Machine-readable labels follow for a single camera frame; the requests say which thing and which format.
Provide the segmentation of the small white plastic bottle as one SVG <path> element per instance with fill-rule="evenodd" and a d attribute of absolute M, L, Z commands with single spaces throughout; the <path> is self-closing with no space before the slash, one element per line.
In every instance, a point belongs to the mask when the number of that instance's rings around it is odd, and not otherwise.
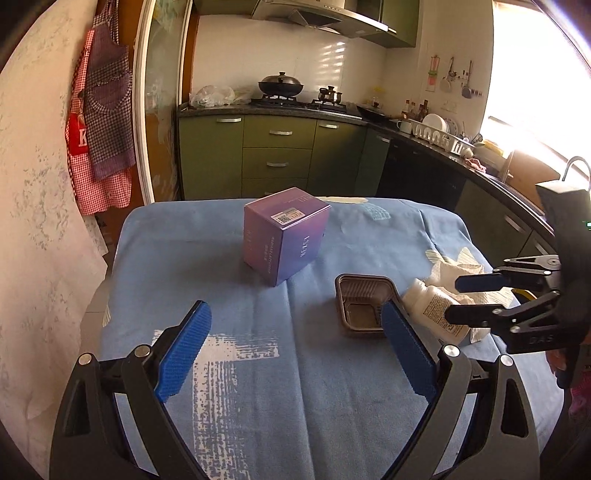
<path fill-rule="evenodd" d="M 474 305 L 467 295 L 454 294 L 443 287 L 427 285 L 415 279 L 402 297 L 410 318 L 430 330 L 439 340 L 460 345 L 472 342 L 471 328 L 449 323 L 445 312 L 454 305 Z"/>

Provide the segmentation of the white paper tissue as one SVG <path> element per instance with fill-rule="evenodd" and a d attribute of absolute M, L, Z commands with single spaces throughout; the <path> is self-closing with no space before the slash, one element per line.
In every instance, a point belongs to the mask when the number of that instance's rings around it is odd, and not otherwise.
<path fill-rule="evenodd" d="M 431 274 L 424 280 L 460 305 L 495 304 L 501 307 L 518 305 L 509 287 L 482 286 L 479 280 L 489 271 L 468 247 L 462 247 L 456 257 L 430 249 L 425 252 L 432 264 Z"/>

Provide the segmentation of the green kitchen cabinets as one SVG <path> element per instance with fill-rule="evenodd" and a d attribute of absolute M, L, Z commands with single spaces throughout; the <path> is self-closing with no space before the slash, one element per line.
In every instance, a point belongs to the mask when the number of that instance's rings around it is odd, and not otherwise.
<path fill-rule="evenodd" d="M 185 200 L 317 196 L 412 200 L 458 214 L 492 265 L 556 251 L 542 210 L 500 180 L 355 116 L 260 107 L 184 108 L 177 146 Z"/>

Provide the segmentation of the dark brown plastic tray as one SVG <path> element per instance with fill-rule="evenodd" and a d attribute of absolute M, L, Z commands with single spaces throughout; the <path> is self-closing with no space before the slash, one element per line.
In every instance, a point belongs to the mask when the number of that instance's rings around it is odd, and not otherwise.
<path fill-rule="evenodd" d="M 335 278 L 335 302 L 342 334 L 352 338 L 381 339 L 382 309 L 399 294 L 385 276 L 344 273 Z"/>

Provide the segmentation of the wooden cutting board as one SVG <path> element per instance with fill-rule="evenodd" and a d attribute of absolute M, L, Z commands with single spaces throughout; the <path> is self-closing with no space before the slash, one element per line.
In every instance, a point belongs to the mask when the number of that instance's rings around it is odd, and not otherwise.
<path fill-rule="evenodd" d="M 519 150 L 509 155 L 501 174 L 501 179 L 507 185 L 539 208 L 542 208 L 542 202 L 536 185 L 559 178 L 559 173 L 550 166 Z"/>

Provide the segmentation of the purple cardboard box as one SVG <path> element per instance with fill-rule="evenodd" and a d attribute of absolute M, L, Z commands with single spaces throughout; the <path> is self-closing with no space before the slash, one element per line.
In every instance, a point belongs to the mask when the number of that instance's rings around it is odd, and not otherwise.
<path fill-rule="evenodd" d="M 243 208 L 243 261 L 271 286 L 301 271 L 318 256 L 331 205 L 291 187 L 252 200 Z"/>

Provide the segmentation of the white dish rack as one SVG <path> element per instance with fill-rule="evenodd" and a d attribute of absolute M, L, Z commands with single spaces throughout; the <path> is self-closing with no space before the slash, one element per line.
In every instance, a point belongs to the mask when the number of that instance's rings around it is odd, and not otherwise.
<path fill-rule="evenodd" d="M 409 134 L 415 139 L 425 141 L 431 146 L 435 146 L 447 153 L 464 159 L 474 156 L 473 147 L 469 142 L 434 126 L 412 119 L 402 119 L 396 122 L 396 127 L 400 132 Z"/>

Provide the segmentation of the red checkered apron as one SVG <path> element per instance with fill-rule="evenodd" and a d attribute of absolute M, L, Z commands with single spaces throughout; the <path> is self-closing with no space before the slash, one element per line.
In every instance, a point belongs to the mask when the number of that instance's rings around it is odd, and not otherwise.
<path fill-rule="evenodd" d="M 122 209 L 131 200 L 135 164 L 132 72 L 119 42 L 118 3 L 94 16 L 74 68 L 65 126 L 68 169 L 80 213 Z"/>

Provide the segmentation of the crumpled clear plastic bag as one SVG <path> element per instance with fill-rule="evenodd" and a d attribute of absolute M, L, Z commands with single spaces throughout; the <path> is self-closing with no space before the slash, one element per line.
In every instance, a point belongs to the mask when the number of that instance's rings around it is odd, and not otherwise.
<path fill-rule="evenodd" d="M 189 103 L 195 108 L 226 106 L 233 102 L 235 102 L 235 90 L 228 86 L 206 85 L 189 95 Z"/>

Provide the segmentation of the small black pot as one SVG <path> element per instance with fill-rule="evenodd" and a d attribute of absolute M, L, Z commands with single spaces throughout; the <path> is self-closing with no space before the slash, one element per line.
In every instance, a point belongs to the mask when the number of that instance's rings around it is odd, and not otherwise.
<path fill-rule="evenodd" d="M 335 86 L 321 87 L 318 89 L 318 101 L 322 104 L 329 103 L 339 105 L 342 102 L 342 92 L 335 89 Z"/>

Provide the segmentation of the black wok with lid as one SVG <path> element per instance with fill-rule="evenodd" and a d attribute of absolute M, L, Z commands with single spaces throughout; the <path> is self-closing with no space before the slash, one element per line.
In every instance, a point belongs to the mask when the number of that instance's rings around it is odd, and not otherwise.
<path fill-rule="evenodd" d="M 279 96 L 286 98 L 297 97 L 304 90 L 304 85 L 297 78 L 288 76 L 281 71 L 277 75 L 270 75 L 259 81 L 259 90 L 267 96 Z"/>

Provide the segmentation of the steel range hood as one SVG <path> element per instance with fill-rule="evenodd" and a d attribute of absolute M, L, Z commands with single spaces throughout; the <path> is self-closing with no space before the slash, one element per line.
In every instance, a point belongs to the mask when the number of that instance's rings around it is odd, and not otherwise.
<path fill-rule="evenodd" d="M 388 25 L 346 9 L 345 5 L 345 1 L 257 1 L 252 10 L 252 18 L 288 21 L 348 38 L 377 33 L 396 34 Z"/>

